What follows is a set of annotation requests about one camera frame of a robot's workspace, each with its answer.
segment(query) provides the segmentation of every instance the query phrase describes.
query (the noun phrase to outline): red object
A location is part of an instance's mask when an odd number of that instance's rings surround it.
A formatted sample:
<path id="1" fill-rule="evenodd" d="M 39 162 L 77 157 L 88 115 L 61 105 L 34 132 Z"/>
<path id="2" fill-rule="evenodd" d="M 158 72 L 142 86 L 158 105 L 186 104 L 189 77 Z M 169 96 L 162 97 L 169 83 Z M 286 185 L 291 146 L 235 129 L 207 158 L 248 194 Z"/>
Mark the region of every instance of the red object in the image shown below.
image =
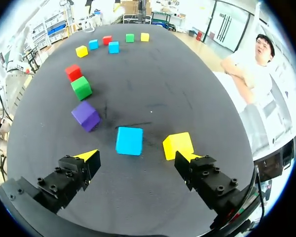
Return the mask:
<path id="1" fill-rule="evenodd" d="M 197 33 L 196 40 L 201 41 L 202 35 L 203 35 L 202 32 L 199 31 Z"/>
<path id="2" fill-rule="evenodd" d="M 73 64 L 65 69 L 68 79 L 73 82 L 82 77 L 81 69 L 78 65 Z"/>
<path id="3" fill-rule="evenodd" d="M 104 36 L 103 37 L 103 44 L 108 45 L 110 42 L 112 42 L 112 36 Z"/>

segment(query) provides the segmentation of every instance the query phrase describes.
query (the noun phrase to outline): glass door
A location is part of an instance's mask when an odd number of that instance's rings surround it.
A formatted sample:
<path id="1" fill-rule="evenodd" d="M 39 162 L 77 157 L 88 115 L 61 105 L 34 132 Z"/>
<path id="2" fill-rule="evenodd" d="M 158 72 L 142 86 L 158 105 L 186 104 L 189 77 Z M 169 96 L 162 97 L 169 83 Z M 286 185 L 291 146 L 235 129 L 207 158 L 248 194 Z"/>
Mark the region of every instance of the glass door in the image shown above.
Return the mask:
<path id="1" fill-rule="evenodd" d="M 217 2 L 205 43 L 221 58 L 232 54 L 245 31 L 249 13 L 225 2 Z"/>

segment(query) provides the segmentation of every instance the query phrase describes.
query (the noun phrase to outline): cyan cube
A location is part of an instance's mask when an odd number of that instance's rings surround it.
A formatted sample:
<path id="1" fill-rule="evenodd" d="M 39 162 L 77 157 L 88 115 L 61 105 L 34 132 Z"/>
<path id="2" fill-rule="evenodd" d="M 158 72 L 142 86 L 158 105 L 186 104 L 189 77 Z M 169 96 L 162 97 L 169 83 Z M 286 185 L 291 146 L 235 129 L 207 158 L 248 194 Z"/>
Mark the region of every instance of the cyan cube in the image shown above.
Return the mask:
<path id="1" fill-rule="evenodd" d="M 119 127 L 116 139 L 116 152 L 122 155 L 139 156 L 143 150 L 142 128 Z"/>
<path id="2" fill-rule="evenodd" d="M 99 47 L 99 43 L 98 43 L 98 40 L 97 39 L 94 39 L 94 40 L 90 40 L 89 41 L 89 48 L 90 48 L 90 50 L 97 49 L 98 47 Z"/>
<path id="3" fill-rule="evenodd" d="M 119 42 L 114 41 L 109 43 L 109 53 L 119 53 Z"/>

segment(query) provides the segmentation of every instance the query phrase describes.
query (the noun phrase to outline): bolt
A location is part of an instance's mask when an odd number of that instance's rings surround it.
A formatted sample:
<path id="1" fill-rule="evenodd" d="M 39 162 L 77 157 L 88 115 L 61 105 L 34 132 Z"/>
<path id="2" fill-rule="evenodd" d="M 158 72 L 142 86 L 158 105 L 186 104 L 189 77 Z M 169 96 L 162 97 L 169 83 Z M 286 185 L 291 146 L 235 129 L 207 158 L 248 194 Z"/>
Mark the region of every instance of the bolt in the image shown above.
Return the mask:
<path id="1" fill-rule="evenodd" d="M 60 167 L 56 167 L 56 168 L 55 168 L 55 172 L 56 172 L 56 173 L 60 173 L 60 172 L 61 172 L 61 168 L 60 168 Z"/>
<path id="2" fill-rule="evenodd" d="M 49 189 L 53 192 L 53 193 L 56 193 L 57 191 L 58 191 L 58 189 L 57 189 L 57 186 L 56 185 L 51 185 L 51 186 L 49 186 Z"/>
<path id="3" fill-rule="evenodd" d="M 217 192 L 218 194 L 222 194 L 224 190 L 225 190 L 225 188 L 223 187 L 223 185 L 219 185 L 219 186 L 216 188 L 216 192 Z"/>
<path id="4" fill-rule="evenodd" d="M 236 186 L 237 184 L 238 184 L 238 180 L 237 179 L 231 179 L 230 185 Z"/>
<path id="5" fill-rule="evenodd" d="M 38 178 L 37 182 L 39 185 L 43 185 L 45 183 L 45 181 L 43 180 L 43 178 Z"/>
<path id="6" fill-rule="evenodd" d="M 203 176 L 203 177 L 207 177 L 208 175 L 209 175 L 209 172 L 208 172 L 208 171 L 203 171 L 203 172 L 202 172 L 202 176 Z"/>
<path id="7" fill-rule="evenodd" d="M 66 176 L 69 178 L 69 177 L 72 177 L 74 174 L 71 172 L 71 171 L 67 171 L 66 172 Z"/>
<path id="8" fill-rule="evenodd" d="M 219 173 L 221 171 L 221 169 L 219 167 L 215 167 L 214 172 L 215 173 Z"/>

